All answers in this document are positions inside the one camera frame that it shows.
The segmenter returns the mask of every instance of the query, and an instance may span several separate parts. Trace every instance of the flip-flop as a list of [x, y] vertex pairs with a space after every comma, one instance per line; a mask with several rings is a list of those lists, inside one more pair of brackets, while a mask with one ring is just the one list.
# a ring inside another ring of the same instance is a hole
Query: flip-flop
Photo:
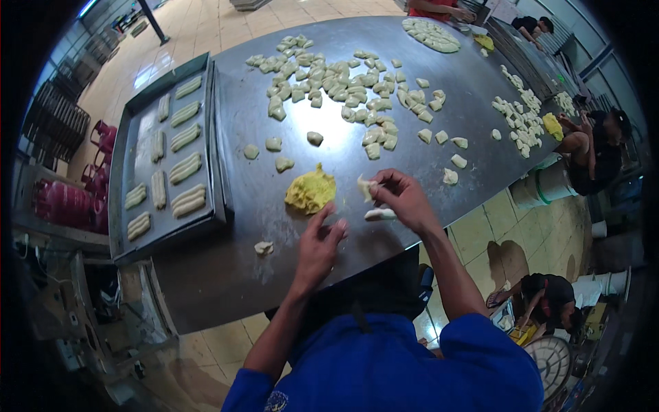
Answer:
[[504, 292], [504, 290], [499, 290], [499, 291], [496, 291], [496, 292], [492, 292], [488, 296], [488, 300], [486, 302], [486, 305], [487, 305], [488, 309], [494, 309], [494, 308], [499, 307], [503, 304], [503, 302], [495, 302], [497, 296], [499, 296], [502, 292]]

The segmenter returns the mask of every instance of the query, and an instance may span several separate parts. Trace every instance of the red shirt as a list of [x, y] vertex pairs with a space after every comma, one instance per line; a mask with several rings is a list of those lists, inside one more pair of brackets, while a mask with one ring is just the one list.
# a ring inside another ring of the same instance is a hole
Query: red shirt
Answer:
[[[434, 4], [436, 6], [457, 7], [457, 0], [425, 0], [425, 1]], [[430, 18], [434, 18], [435, 20], [439, 20], [440, 22], [447, 22], [449, 21], [449, 18], [451, 18], [451, 15], [449, 13], [432, 13], [430, 11], [416, 10], [412, 8], [410, 8], [410, 16], [430, 17]]]

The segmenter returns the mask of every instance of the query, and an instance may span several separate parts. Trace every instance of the baking tray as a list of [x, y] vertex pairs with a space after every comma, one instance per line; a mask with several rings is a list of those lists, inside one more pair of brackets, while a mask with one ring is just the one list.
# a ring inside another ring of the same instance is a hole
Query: baking tray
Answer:
[[[176, 100], [176, 89], [190, 79], [202, 75], [202, 85], [195, 92]], [[158, 121], [160, 98], [170, 93], [169, 117]], [[171, 117], [180, 108], [196, 100], [201, 102], [199, 112], [173, 129]], [[108, 214], [110, 253], [115, 263], [126, 264], [147, 258], [168, 246], [189, 240], [226, 223], [222, 186], [219, 181], [219, 164], [215, 149], [214, 116], [214, 64], [206, 53], [166, 73], [131, 99], [124, 107], [110, 171]], [[202, 127], [200, 136], [192, 143], [173, 153], [171, 139], [195, 122]], [[159, 163], [152, 163], [151, 139], [156, 131], [165, 133], [165, 155]], [[202, 154], [202, 166], [194, 175], [176, 186], [169, 184], [169, 171], [194, 152]], [[167, 206], [156, 210], [152, 200], [151, 176], [159, 169], [165, 172]], [[126, 193], [140, 183], [147, 185], [146, 199], [130, 210], [124, 210]], [[171, 201], [182, 192], [202, 183], [206, 186], [206, 205], [183, 218], [172, 216]], [[128, 223], [143, 212], [151, 213], [151, 228], [143, 236], [128, 241]]]

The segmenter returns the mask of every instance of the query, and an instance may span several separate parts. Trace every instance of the man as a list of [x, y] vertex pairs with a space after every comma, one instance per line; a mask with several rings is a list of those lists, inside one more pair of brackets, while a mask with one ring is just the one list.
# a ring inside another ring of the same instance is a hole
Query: man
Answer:
[[575, 307], [575, 292], [567, 279], [539, 273], [526, 275], [509, 291], [491, 293], [488, 308], [496, 308], [518, 293], [522, 294], [527, 309], [517, 325], [523, 328], [531, 319], [539, 326], [532, 339], [556, 328], [572, 334], [581, 327], [581, 310]]
[[[419, 183], [395, 169], [381, 170], [372, 180], [377, 182], [370, 189], [376, 204], [389, 205], [400, 222], [421, 238], [436, 269], [450, 320], [440, 337], [444, 359], [417, 343], [407, 316], [412, 310], [406, 313], [396, 308], [408, 306], [402, 305], [406, 297], [400, 288], [387, 281], [378, 286], [377, 274], [372, 273], [368, 274], [372, 287], [395, 300], [389, 310], [370, 309], [381, 305], [379, 293], [358, 284], [341, 293], [344, 300], [348, 294], [353, 296], [348, 313], [330, 318], [296, 342], [298, 332], [306, 329], [306, 312], [317, 306], [315, 299], [344, 283], [314, 296], [332, 269], [337, 244], [347, 233], [344, 219], [322, 226], [335, 210], [329, 203], [309, 220], [300, 238], [291, 288], [238, 371], [223, 410], [420, 411], [427, 409], [428, 396], [432, 396], [442, 409], [451, 411], [508, 411], [509, 405], [501, 399], [514, 399], [520, 411], [539, 411], [544, 391], [537, 366], [487, 318], [478, 288]], [[418, 279], [417, 265], [418, 255], [407, 279]], [[376, 266], [387, 267], [389, 260]], [[275, 385], [286, 361], [292, 371]]]
[[451, 17], [471, 23], [476, 14], [458, 7], [457, 0], [410, 0], [407, 2], [409, 15], [430, 17], [440, 22], [447, 22]]
[[540, 17], [540, 21], [531, 16], [517, 17], [511, 23], [528, 41], [542, 51], [542, 44], [536, 40], [542, 33], [554, 33], [554, 23], [547, 17]]
[[[595, 120], [594, 127], [588, 117]], [[580, 126], [564, 113], [558, 115], [558, 121], [570, 133], [554, 151], [569, 157], [568, 175], [572, 187], [583, 196], [600, 192], [622, 167], [620, 144], [631, 136], [627, 114], [613, 107], [608, 113], [582, 111]]]

